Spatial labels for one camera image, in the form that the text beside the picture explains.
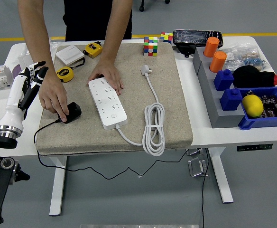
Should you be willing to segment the person's left hand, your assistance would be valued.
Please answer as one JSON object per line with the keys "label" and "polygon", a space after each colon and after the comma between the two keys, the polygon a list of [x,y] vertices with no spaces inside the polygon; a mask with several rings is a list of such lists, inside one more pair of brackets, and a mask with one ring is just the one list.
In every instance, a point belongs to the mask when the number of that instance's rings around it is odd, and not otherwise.
{"label": "person's left hand", "polygon": [[122,94],[122,89],[124,88],[123,81],[113,60],[101,58],[88,77],[87,84],[100,76],[105,77],[110,86],[116,91],[117,95]]}

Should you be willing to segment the person's right hand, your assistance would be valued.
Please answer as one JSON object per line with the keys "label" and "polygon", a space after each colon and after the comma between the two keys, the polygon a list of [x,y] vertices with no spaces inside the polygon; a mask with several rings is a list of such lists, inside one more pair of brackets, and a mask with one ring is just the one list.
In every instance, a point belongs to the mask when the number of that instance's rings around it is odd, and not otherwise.
{"label": "person's right hand", "polygon": [[45,110],[53,114],[57,113],[62,122],[67,121],[66,116],[69,115],[67,93],[55,70],[47,71],[39,90],[39,100]]}

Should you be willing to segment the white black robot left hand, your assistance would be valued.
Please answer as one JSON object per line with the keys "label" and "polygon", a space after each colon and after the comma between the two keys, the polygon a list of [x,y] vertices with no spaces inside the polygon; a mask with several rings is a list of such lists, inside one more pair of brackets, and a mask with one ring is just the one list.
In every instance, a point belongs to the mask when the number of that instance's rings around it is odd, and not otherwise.
{"label": "white black robot left hand", "polygon": [[6,105],[0,119],[0,136],[18,138],[23,133],[23,121],[34,101],[48,71],[46,61],[26,67],[14,79]]}

